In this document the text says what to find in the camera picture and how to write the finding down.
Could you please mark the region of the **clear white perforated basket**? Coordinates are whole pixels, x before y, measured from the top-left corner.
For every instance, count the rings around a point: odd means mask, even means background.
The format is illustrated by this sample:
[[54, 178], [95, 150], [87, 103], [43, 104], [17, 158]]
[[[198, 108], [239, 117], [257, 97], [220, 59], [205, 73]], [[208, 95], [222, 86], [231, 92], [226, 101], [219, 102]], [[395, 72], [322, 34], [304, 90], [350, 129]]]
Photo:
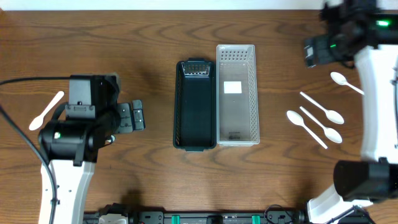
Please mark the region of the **clear white perforated basket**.
[[[260, 143], [254, 45], [220, 44], [216, 48], [217, 142], [250, 147]], [[241, 94], [225, 94], [224, 82], [241, 82]]]

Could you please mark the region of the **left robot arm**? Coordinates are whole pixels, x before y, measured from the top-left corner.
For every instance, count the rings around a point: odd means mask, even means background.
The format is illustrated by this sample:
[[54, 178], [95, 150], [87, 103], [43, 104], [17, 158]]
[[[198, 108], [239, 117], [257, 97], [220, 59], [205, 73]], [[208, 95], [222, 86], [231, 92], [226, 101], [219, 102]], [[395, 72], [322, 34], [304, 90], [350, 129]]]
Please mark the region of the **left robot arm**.
[[145, 128], [143, 103], [111, 103], [100, 111], [80, 101], [59, 106], [39, 133], [48, 163], [41, 168], [40, 223], [82, 223], [98, 151], [117, 134]]

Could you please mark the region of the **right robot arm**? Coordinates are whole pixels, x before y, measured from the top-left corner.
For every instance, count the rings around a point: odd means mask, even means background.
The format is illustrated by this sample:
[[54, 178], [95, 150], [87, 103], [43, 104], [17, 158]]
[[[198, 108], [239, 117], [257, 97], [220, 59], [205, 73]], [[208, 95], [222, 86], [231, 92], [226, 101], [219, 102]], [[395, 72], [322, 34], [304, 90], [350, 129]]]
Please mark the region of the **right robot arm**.
[[397, 16], [376, 1], [325, 4], [327, 32], [304, 42], [308, 67], [338, 62], [363, 90], [359, 161], [339, 161], [333, 184], [307, 203], [308, 223], [366, 223], [368, 206], [397, 198]]

